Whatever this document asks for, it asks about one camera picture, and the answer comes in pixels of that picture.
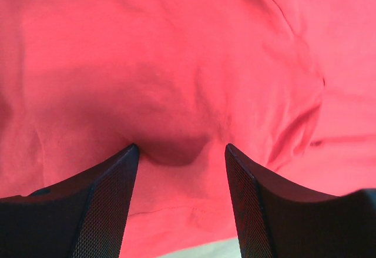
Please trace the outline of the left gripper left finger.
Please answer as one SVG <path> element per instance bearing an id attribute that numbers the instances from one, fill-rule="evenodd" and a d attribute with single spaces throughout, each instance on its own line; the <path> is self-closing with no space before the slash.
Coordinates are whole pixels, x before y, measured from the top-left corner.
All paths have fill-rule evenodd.
<path id="1" fill-rule="evenodd" d="M 28 196 L 1 199 L 1 257 L 119 257 L 139 149 Z"/>

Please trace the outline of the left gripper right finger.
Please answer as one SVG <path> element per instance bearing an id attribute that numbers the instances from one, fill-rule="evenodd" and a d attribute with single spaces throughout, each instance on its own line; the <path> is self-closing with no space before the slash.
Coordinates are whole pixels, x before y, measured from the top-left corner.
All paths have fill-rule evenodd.
<path id="1" fill-rule="evenodd" d="M 375 190 L 333 196 L 298 185 L 232 144 L 226 172 L 242 257 L 374 257 Z"/>

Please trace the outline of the red t shirt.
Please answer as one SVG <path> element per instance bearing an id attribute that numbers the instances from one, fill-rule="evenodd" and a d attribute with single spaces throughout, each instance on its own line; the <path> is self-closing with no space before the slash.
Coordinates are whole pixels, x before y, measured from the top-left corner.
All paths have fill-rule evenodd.
<path id="1" fill-rule="evenodd" d="M 122 257 L 234 237 L 232 143 L 324 193 L 375 186 L 375 0 L 1 0 L 1 196 L 135 143 Z"/>

